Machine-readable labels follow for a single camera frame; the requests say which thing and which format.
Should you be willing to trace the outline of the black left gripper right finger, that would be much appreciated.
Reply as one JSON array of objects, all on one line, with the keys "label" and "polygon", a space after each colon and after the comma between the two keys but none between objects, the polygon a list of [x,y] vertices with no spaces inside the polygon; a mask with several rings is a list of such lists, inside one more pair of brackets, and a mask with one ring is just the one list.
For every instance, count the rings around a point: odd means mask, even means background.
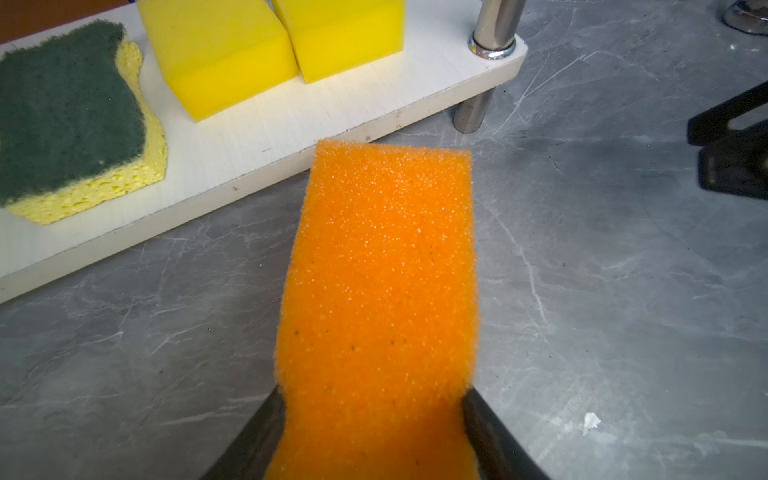
[{"label": "black left gripper right finger", "polygon": [[481,479],[550,480],[475,388],[464,395],[461,407]]}]

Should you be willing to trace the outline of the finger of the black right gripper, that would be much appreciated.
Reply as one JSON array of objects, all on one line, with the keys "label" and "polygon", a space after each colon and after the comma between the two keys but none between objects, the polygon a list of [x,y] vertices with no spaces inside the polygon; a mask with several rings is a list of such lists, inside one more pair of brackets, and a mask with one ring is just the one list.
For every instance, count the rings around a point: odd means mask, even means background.
[{"label": "finger of the black right gripper", "polygon": [[767,103],[768,82],[763,82],[688,121],[687,142],[707,146],[733,133],[730,121]]},{"label": "finger of the black right gripper", "polygon": [[699,186],[708,191],[767,199],[767,126],[756,125],[702,148]]}]

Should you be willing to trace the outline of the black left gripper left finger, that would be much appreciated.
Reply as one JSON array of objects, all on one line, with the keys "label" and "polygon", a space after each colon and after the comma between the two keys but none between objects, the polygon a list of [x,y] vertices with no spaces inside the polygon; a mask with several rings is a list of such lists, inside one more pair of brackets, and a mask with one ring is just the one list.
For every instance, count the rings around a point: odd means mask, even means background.
[{"label": "black left gripper left finger", "polygon": [[264,479],[284,430],[285,402],[276,386],[201,480]]}]

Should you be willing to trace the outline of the orange sponge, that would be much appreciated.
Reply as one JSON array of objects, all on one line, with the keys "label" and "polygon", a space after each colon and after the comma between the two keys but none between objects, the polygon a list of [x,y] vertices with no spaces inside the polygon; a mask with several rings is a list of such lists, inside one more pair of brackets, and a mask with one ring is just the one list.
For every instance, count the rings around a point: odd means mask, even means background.
[{"label": "orange sponge", "polygon": [[270,479],[475,479],[472,155],[323,140],[281,305]]}]

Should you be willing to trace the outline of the green wavy sponge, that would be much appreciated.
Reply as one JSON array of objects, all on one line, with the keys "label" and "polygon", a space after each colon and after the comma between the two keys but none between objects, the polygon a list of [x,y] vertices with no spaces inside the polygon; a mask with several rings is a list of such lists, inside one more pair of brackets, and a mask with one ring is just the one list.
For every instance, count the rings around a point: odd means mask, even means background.
[{"label": "green wavy sponge", "polygon": [[98,20],[1,58],[1,206],[48,225],[164,179],[143,57]]}]

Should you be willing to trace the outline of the yellow sponge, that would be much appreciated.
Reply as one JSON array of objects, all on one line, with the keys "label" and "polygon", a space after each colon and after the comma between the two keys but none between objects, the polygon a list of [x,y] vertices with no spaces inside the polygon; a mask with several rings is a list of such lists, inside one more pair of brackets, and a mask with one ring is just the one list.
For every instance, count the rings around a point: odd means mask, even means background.
[{"label": "yellow sponge", "polygon": [[303,80],[317,82],[400,52],[403,0],[284,0],[273,3]]},{"label": "yellow sponge", "polygon": [[262,0],[137,3],[163,79],[196,122],[299,75],[284,26]]}]

